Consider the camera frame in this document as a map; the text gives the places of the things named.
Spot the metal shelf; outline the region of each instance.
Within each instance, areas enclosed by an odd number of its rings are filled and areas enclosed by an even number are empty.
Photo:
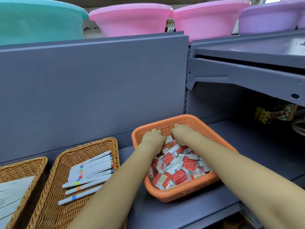
[[[187,87],[236,84],[305,106],[305,31],[197,41],[188,58]]]
[[[209,126],[240,154],[283,177],[296,181],[305,174],[305,156],[300,150],[305,137],[289,127],[236,120]],[[133,151],[133,146],[119,150],[121,163]],[[238,212],[238,202],[239,199],[221,182],[170,203],[155,199],[142,184],[128,216],[128,229],[155,228],[156,221],[160,229],[202,229]]]

